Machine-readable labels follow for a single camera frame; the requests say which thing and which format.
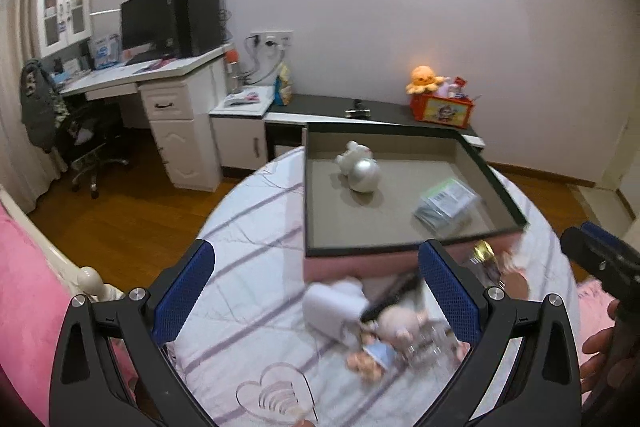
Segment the person's right hand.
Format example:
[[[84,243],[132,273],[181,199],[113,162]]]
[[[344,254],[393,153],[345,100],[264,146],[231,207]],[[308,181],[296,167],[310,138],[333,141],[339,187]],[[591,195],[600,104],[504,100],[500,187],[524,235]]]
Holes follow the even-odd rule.
[[[588,337],[582,344],[582,353],[589,355],[589,359],[579,367],[580,392],[592,392],[596,387],[603,369],[605,369],[608,355],[611,351],[614,336],[614,327],[601,329],[599,332]],[[633,357],[620,360],[608,372],[608,385],[613,389],[620,389],[624,384],[628,384],[629,389],[636,395],[639,393],[639,369],[637,360],[639,353]]]

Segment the person's left hand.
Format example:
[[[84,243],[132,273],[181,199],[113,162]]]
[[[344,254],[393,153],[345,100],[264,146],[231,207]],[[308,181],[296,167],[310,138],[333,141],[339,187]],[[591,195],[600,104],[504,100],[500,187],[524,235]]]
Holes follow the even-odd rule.
[[[308,419],[301,419],[300,421],[296,421],[293,427],[316,427],[312,421],[308,421]]]

